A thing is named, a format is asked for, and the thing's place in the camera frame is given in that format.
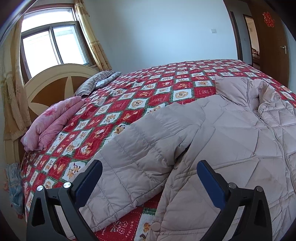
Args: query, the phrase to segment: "yellow curtain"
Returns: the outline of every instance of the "yellow curtain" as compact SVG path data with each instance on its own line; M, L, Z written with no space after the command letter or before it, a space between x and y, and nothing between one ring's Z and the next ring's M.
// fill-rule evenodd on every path
M79 18L79 23L83 34L87 40L88 46L91 50L92 56L100 71L111 70L112 67L106 57L106 54L95 37L95 34L89 23L89 13L86 11L83 0L74 0L76 14Z
M21 18L0 47L0 82L4 108L4 140L15 141L32 123L20 69Z

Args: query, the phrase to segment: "bedspread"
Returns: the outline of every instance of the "bedspread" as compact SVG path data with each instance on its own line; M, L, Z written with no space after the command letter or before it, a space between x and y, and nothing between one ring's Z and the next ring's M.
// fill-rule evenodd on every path
M27 153L23 165L26 218L38 185L60 187L125 127L170 103L215 94L214 75L264 79L296 107L289 89L240 60L202 60L151 67L120 76L94 91L47 149ZM100 240L145 240L159 198L96 233Z

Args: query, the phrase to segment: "jacket zipper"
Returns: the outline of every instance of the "jacket zipper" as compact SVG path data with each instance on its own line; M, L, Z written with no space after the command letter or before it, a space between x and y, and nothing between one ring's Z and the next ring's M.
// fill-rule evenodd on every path
M249 82L249 80L248 80L248 83L247 83L247 101L248 101L249 107L251 108L251 105L250 105L250 93L249 93L249 91L250 91L250 82ZM261 113L260 113L260 108L261 108L263 105L265 105L265 104L276 104L276 103L279 102L279 101L280 101L280 100L275 101L275 102L263 102L263 103L261 103L261 104L259 105L259 107L258 107L258 115L256 115L255 113L254 113L254 115L255 115L260 121L262 121L262 122L267 126L267 128L272 132L272 134L273 134L273 136L274 136L274 138L275 138L275 140L276 140L276 142L277 142L279 148L281 149L281 154L282 154L282 156L284 157L284 160L285 160L286 166L288 167L288 170L289 170L289 173L290 173L290 180L291 180L291 183L292 183L292 186L293 186L294 193L296 194L296 188L295 188L295 185L294 185L294 182L293 182L293 179L292 179L292 171L291 171L290 166L289 166L289 164L288 164L288 159L287 159L287 154L286 154L286 152L285 152L285 149L284 149L282 143L280 142L280 140L278 139L278 137L277 137L275 131L273 130L273 128L263 120L263 117L262 117L262 115L261 115Z

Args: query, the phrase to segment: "red paper decoration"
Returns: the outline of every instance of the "red paper decoration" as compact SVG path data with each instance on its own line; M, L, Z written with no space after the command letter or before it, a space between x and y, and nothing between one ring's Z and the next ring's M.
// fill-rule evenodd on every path
M267 26L273 28L275 21L271 18L270 13L264 12L263 16L264 16L264 22L267 24Z

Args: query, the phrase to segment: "headboard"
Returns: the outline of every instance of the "headboard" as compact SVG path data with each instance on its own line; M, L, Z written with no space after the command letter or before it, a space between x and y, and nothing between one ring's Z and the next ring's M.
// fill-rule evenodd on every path
M78 87L89 77L98 73L80 64L61 64L48 68L25 84L29 113L33 122L51 105L72 97ZM14 142L4 141L8 163L21 162L25 150L20 138Z

